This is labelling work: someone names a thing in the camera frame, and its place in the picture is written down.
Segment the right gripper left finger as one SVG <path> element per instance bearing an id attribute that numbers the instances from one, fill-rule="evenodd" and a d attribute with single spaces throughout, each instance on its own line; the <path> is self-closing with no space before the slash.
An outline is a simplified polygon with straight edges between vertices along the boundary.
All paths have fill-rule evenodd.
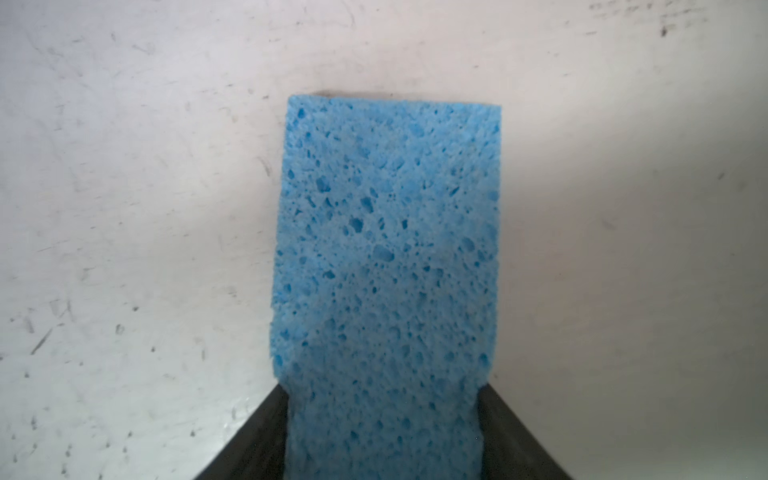
<path id="1" fill-rule="evenodd" d="M 289 395 L 277 385 L 196 480 L 282 479 Z"/>

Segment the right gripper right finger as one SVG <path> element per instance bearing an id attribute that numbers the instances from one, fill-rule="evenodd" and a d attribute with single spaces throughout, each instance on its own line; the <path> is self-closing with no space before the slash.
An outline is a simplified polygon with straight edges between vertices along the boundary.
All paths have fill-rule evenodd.
<path id="1" fill-rule="evenodd" d="M 482 479 L 573 479 L 490 384 L 478 392 L 477 411 L 484 442 Z"/>

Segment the light blue sponge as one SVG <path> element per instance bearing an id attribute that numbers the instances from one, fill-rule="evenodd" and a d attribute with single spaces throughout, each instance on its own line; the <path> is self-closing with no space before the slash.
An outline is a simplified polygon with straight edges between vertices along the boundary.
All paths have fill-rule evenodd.
<path id="1" fill-rule="evenodd" d="M 270 329 L 288 479 L 477 479 L 501 110 L 287 103 Z"/>

